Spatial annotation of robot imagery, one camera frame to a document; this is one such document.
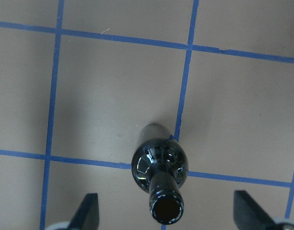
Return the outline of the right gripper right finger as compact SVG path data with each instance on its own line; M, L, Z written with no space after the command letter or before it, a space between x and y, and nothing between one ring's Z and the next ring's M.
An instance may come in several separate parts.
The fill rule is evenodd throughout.
M235 190L233 219L239 230L272 230L273 220L245 190Z

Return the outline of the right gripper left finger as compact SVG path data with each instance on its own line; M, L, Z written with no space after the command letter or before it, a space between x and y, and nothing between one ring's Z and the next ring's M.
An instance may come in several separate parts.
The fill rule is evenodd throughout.
M86 194L69 223L70 230L97 230L99 227L98 194Z

